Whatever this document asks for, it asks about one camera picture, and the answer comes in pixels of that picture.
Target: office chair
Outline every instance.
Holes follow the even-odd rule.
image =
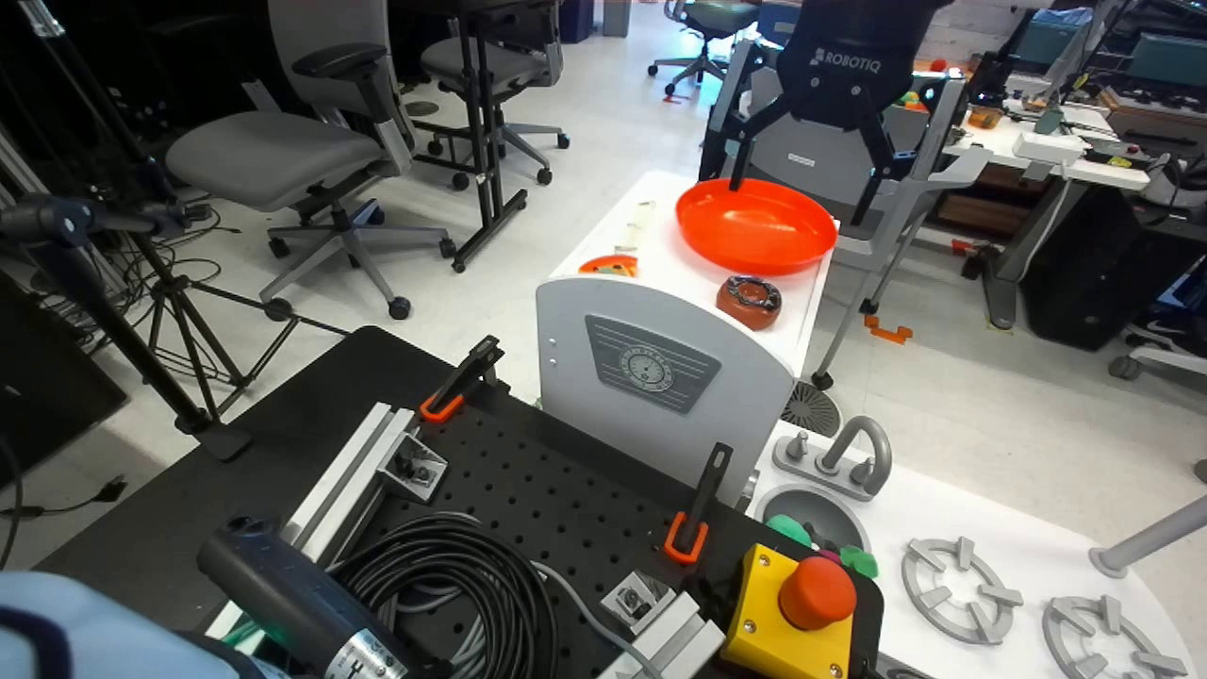
[[[390,95],[387,8],[384,0],[267,0],[267,22],[290,87],[319,120],[295,115],[219,117],[185,131],[167,151],[167,166],[172,176],[257,212],[295,207],[300,228],[267,231],[276,258],[287,258],[290,243],[319,236],[260,290],[265,303],[345,253],[387,303],[387,319],[402,322],[411,303],[375,271],[364,236],[387,231],[402,248],[439,248],[439,258],[452,258],[452,243],[432,228],[390,228],[375,205],[356,199],[408,161]],[[373,120],[375,140],[345,127],[344,115]]]
[[[725,41],[731,36],[737,36],[742,27],[751,27],[759,18],[759,0],[662,0],[662,15],[698,31],[702,36],[702,53],[698,58],[662,58],[653,60],[646,73],[648,81],[654,76],[654,68],[672,66],[683,68],[667,87],[667,101],[673,97],[673,87],[683,81],[703,81],[716,76],[725,81],[725,60],[714,60],[710,46]]]
[[[507,126],[502,117],[502,101],[515,97],[527,87],[554,87],[561,81],[561,31],[556,31],[561,0],[496,0],[492,8],[473,8],[473,31],[485,41],[485,68],[491,68],[491,117],[502,144],[515,146],[519,156],[534,159],[534,181],[549,185],[549,161],[522,140],[522,136],[554,136],[556,146],[569,146],[569,136],[554,126]],[[458,38],[432,41],[422,49],[422,68],[449,90],[463,97],[466,68],[458,58]]]

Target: black pegboard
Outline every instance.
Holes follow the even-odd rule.
[[[485,534],[505,540],[527,560],[554,567],[574,590],[607,620],[599,596],[614,590],[629,570],[678,585],[683,574],[662,561],[659,540],[672,512],[686,506],[690,490],[641,468],[590,437],[566,427],[540,427],[531,437],[531,417],[515,409],[466,409],[455,422],[427,430],[422,440],[449,457],[449,476],[431,506],[402,495],[387,495],[360,525],[356,540],[373,542],[395,525],[431,508],[471,512]],[[725,580],[734,574],[742,549],[759,535],[759,525],[731,508],[716,508],[702,574]],[[556,674],[599,674],[618,650],[607,645],[574,608],[561,590],[548,590],[556,630]],[[463,608],[449,608],[413,622],[413,633],[449,653],[466,627]]]

